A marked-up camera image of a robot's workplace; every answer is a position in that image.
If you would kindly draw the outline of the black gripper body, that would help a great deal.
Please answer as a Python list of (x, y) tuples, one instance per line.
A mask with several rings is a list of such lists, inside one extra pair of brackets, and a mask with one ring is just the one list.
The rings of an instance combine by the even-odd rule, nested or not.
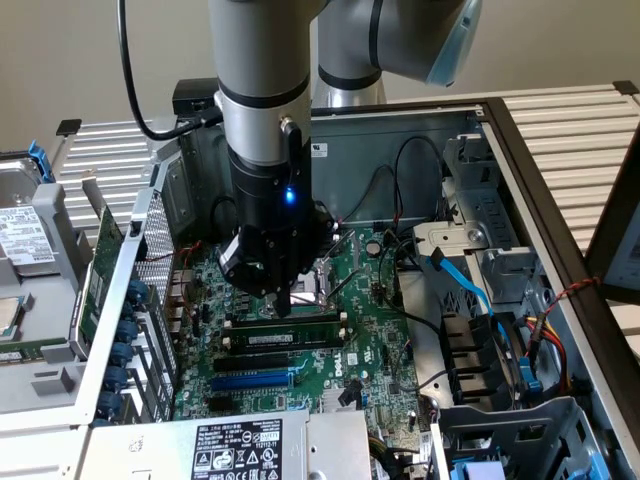
[(230, 266), (309, 266), (315, 258), (311, 150), (291, 161), (258, 166), (229, 151), (239, 232), (228, 246)]

